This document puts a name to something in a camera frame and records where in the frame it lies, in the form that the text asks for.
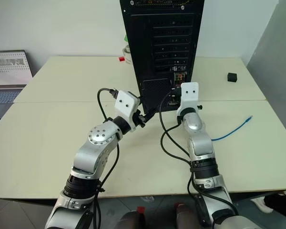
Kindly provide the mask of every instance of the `laptop keyboard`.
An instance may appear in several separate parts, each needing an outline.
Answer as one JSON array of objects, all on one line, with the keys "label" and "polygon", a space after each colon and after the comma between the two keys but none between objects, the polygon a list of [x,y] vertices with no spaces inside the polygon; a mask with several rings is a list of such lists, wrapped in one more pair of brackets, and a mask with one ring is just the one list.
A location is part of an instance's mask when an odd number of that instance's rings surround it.
[{"label": "laptop keyboard", "polygon": [[20,91],[0,91],[0,104],[12,103]]}]

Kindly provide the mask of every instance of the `floor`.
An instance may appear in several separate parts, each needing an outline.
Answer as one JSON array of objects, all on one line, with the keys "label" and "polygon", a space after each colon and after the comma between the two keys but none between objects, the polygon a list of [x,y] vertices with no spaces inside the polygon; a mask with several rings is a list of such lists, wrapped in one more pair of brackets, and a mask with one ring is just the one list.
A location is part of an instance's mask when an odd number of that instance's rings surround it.
[{"label": "floor", "polygon": [[[137,206],[146,207],[148,229],[175,229],[174,203],[181,202],[194,207],[193,200],[187,195],[100,199],[101,229],[113,229],[123,214],[136,210]],[[248,199],[235,204],[241,215],[263,229],[286,229],[286,217],[277,212],[264,214]],[[0,199],[0,229],[43,229],[51,209],[49,206]]]}]

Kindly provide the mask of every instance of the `computer tower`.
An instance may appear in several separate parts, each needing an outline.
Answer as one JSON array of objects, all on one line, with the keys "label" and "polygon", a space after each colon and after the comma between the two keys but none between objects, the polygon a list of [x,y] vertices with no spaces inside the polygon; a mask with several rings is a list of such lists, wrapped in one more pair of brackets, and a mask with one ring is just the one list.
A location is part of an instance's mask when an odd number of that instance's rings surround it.
[{"label": "computer tower", "polygon": [[[120,0],[144,112],[192,78],[204,0]],[[163,111],[176,110],[171,97]]]}]

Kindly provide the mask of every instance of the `small black box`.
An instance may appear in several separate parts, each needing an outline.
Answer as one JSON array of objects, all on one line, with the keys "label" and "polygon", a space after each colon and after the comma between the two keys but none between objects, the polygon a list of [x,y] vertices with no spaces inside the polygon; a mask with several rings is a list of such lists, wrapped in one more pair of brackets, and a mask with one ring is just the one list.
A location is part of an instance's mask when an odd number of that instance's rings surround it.
[{"label": "small black box", "polygon": [[236,73],[228,73],[228,81],[236,83],[237,74]]}]

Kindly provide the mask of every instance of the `robotic arm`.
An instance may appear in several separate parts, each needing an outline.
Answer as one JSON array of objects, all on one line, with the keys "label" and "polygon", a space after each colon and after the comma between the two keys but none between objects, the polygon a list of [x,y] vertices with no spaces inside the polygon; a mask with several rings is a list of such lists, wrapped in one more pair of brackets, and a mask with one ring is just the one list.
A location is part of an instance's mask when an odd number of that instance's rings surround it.
[{"label": "robotic arm", "polygon": [[140,115],[140,99],[130,92],[119,91],[115,119],[107,119],[92,128],[86,142],[77,152],[66,186],[47,220],[46,229],[87,229],[93,212],[94,197],[100,191],[100,177],[109,154],[127,132],[133,132],[137,125],[144,127],[153,116]]},{"label": "robotic arm", "polygon": [[260,229],[255,223],[239,216],[233,206],[219,174],[212,140],[198,115],[198,83],[181,85],[181,104],[177,110],[177,121],[182,122],[189,134],[192,185],[199,193],[196,208],[200,223],[214,229]]}]

